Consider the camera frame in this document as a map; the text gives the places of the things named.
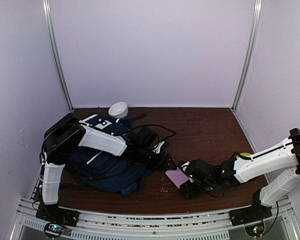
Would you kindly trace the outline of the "pink smartphone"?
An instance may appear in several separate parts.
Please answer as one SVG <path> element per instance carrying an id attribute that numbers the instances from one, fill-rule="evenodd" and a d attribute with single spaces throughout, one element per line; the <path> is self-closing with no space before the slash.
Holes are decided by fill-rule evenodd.
<path id="1" fill-rule="evenodd" d="M 165 175 L 170 179 L 170 181 L 176 186 L 176 188 L 179 190 L 181 185 L 186 183 L 189 178 L 179 169 L 175 170 L 167 170 L 165 172 Z"/>

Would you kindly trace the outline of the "navy blue student backpack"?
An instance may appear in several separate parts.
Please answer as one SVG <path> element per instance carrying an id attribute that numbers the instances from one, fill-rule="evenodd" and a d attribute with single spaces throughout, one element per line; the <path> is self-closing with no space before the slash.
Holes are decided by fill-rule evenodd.
<path id="1" fill-rule="evenodd" d="M 151 174 L 143 164 L 108 152 L 78 147 L 64 167 L 82 180 L 82 186 L 91 186 L 108 193 L 121 193 L 127 197 L 138 191 Z"/>

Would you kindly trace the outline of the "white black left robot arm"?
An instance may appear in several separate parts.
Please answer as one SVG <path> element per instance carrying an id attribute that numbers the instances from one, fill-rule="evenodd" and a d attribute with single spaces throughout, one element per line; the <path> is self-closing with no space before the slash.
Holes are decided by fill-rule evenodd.
<path id="1" fill-rule="evenodd" d="M 123 196 L 138 191 L 152 172 L 175 170 L 153 124 L 132 126 L 135 118 L 67 115 L 44 134 L 40 152 L 42 213 L 51 222 L 62 218 L 59 188 L 64 170 L 84 185 Z"/>

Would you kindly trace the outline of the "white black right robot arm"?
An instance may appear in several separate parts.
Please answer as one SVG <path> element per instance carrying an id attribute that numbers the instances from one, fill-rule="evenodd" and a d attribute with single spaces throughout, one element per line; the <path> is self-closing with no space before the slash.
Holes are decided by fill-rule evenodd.
<path id="1" fill-rule="evenodd" d="M 179 187 L 181 194 L 193 199 L 201 193 L 226 191 L 258 176 L 283 169 L 275 180 L 253 195 L 253 205 L 247 208 L 246 216 L 251 221 L 258 220 L 266 208 L 272 207 L 300 184 L 300 129 L 293 128 L 289 133 L 289 137 L 268 149 L 248 156 L 235 152 L 219 165 L 202 159 L 181 161 L 178 167 L 187 177 L 187 181 Z"/>

